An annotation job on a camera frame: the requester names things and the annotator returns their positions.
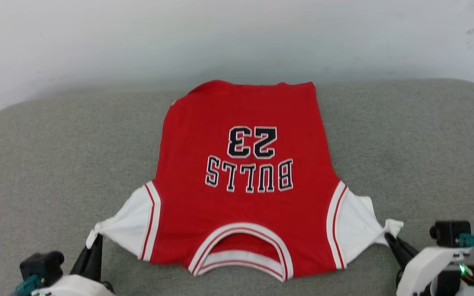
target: robotic arm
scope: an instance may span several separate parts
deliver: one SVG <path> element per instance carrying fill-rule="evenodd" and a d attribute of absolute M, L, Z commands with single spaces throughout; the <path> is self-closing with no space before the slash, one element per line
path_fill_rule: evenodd
<path fill-rule="evenodd" d="M 397 296 L 474 296 L 474 266 L 459 264 L 470 255 L 474 236 L 468 221 L 438 221 L 430 234 L 437 247 L 418 252 L 386 234 L 396 260 Z"/>
<path fill-rule="evenodd" d="M 98 235 L 90 249 L 84 247 L 69 275 L 63 275 L 60 252 L 34 254 L 21 262 L 25 280 L 11 296 L 115 296 L 113 286 L 102 282 L 103 236 Z"/>

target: jersey fabric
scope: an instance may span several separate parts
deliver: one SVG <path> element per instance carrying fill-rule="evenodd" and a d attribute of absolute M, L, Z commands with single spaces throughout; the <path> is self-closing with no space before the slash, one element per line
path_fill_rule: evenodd
<path fill-rule="evenodd" d="M 312 83 L 212 81 L 170 107 L 156 177 L 87 246 L 104 234 L 194 275 L 240 265 L 286 281 L 345 268 L 386 231 L 336 176 Z"/>

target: white stripe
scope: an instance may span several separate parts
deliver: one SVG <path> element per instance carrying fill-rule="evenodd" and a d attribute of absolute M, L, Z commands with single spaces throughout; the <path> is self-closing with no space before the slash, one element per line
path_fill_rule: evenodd
<path fill-rule="evenodd" d="M 203 266 L 208 266 L 211 264 L 218 264 L 218 266 L 221 266 L 220 264 L 222 264 L 223 261 L 231 261 L 231 260 L 253 262 L 255 264 L 259 264 L 261 266 L 270 268 L 271 270 L 274 270 L 278 272 L 279 274 L 283 274 L 283 268 L 278 261 L 261 254 L 257 254 L 257 253 L 249 252 L 249 251 L 242 251 L 242 250 L 230 250 L 230 251 L 221 251 L 217 253 L 211 253 L 204 261 Z"/>
<path fill-rule="evenodd" d="M 239 227 L 245 227 L 248 229 L 252 229 L 254 231 L 239 229 Z M 287 280 L 293 277 L 294 269 L 292 265 L 292 257 L 290 256 L 290 252 L 288 251 L 288 248 L 284 244 L 283 240 L 273 231 L 255 223 L 232 223 L 232 224 L 227 224 L 227 225 L 217 228 L 209 236 L 207 236 L 205 241 L 200 245 L 199 249 L 196 251 L 195 255 L 193 256 L 193 259 L 190 262 L 188 270 L 193 275 L 198 275 L 199 270 L 202 268 L 203 265 L 205 265 L 205 260 L 207 256 L 209 255 L 209 252 L 211 251 L 211 249 L 220 240 L 222 240 L 222 238 L 225 238 L 226 236 L 229 236 L 231 234 L 250 234 L 252 236 L 256 236 L 270 243 L 278 252 L 279 259 L 281 261 L 280 265 L 281 265 L 283 279 Z"/>
<path fill-rule="evenodd" d="M 335 239 L 337 241 L 337 252 L 339 253 L 340 258 L 343 259 L 343 264 L 344 264 L 345 268 L 346 268 L 346 262 L 345 262 L 345 257 L 343 256 L 344 255 L 343 247 L 341 247 L 340 240 L 339 240 L 338 225 L 339 225 L 339 217 L 340 217 L 340 214 L 341 214 L 341 206 L 343 205 L 345 197 L 346 197 L 346 195 L 348 195 L 349 192 L 350 192 L 350 189 L 348 187 L 346 187 L 345 192 L 343 193 L 343 197 L 340 197 L 339 205 L 337 206 L 336 220 L 333 223 L 333 225 L 335 226 L 335 232 L 334 233 L 335 233 Z"/>
<path fill-rule="evenodd" d="M 158 222 L 160 221 L 160 195 L 156 191 L 155 185 L 153 182 L 150 181 L 147 183 L 147 187 L 149 188 L 149 192 L 153 197 L 153 201 L 155 204 L 153 205 L 153 219 L 151 222 L 151 230 L 149 232 L 149 237 L 147 238 L 147 246 L 145 248 L 145 256 L 143 260 L 150 261 L 151 254 L 153 253 L 153 246 L 155 244 L 156 232 L 158 230 Z"/>
<path fill-rule="evenodd" d="M 267 268 L 262 268 L 261 266 L 256 266 L 254 264 L 247 264 L 245 262 L 235 262 L 235 263 L 231 263 L 231 264 L 224 264 L 224 263 L 220 263 L 220 264 L 213 264 L 212 266 L 209 266 L 208 268 L 203 268 L 199 271 L 199 273 L 197 275 L 201 275 L 201 274 L 205 274 L 206 272 L 214 269 L 214 268 L 217 268 L 217 267 L 222 267 L 222 266 L 229 266 L 229 265 L 232 265 L 232 266 L 246 266 L 246 267 L 252 267 L 252 268 L 255 268 L 255 269 L 258 269 L 262 272 L 265 272 L 273 277 L 275 277 L 276 279 L 278 279 L 279 281 L 282 281 L 284 282 L 284 279 L 282 277 L 280 277 L 278 274 L 276 274 L 275 272 L 272 272 L 271 270 L 267 269 Z"/>
<path fill-rule="evenodd" d="M 334 236 L 333 236 L 333 226 L 334 226 L 334 213 L 335 208 L 337 206 L 337 201 L 341 197 L 341 192 L 345 188 L 345 184 L 342 181 L 339 181 L 337 184 L 336 190 L 334 191 L 334 195 L 332 195 L 332 199 L 330 200 L 329 210 L 327 212 L 327 239 L 329 241 L 330 249 L 332 251 L 332 257 L 334 257 L 334 262 L 336 265 L 336 269 L 341 269 L 341 260 L 338 250 L 335 246 Z"/>
<path fill-rule="evenodd" d="M 149 219 L 151 217 L 151 211 L 153 210 L 153 208 L 155 208 L 155 204 L 151 200 L 151 196 L 149 195 L 149 192 L 147 191 L 145 186 L 141 187 L 141 189 L 144 189 L 144 193 L 145 193 L 145 195 L 147 195 L 146 198 L 147 198 L 147 200 L 149 200 L 149 204 L 151 204 L 150 207 L 149 207 L 149 210 L 147 212 L 147 217 L 145 219 L 147 221 L 147 225 L 145 225 L 145 232 L 144 232 L 145 237 L 144 237 L 144 240 L 142 241 L 142 244 L 140 245 L 140 252 L 139 252 L 139 255 L 138 255 L 139 260 L 144 260 L 143 257 L 142 257 L 144 255 L 144 245 L 145 245 L 145 241 L 148 239 L 147 232 L 149 231 L 149 225 L 151 224 L 150 223 L 151 221 Z"/>

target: bulls jersey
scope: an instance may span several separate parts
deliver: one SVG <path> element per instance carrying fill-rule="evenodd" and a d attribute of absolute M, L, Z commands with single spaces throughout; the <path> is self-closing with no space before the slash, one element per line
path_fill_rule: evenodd
<path fill-rule="evenodd" d="M 385 231 L 333 170 L 312 83 L 212 81 L 170 107 L 156 177 L 87 246 L 104 234 L 194 275 L 239 265 L 286 281 L 345 268 Z"/>

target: red jersey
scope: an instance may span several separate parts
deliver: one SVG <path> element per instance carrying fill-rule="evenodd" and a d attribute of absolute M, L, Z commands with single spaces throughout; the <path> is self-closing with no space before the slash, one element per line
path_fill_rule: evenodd
<path fill-rule="evenodd" d="M 382 231 L 333 170 L 312 83 L 212 81 L 170 107 L 156 177 L 93 232 L 194 275 L 241 265 L 285 281 L 345 268 Z"/>

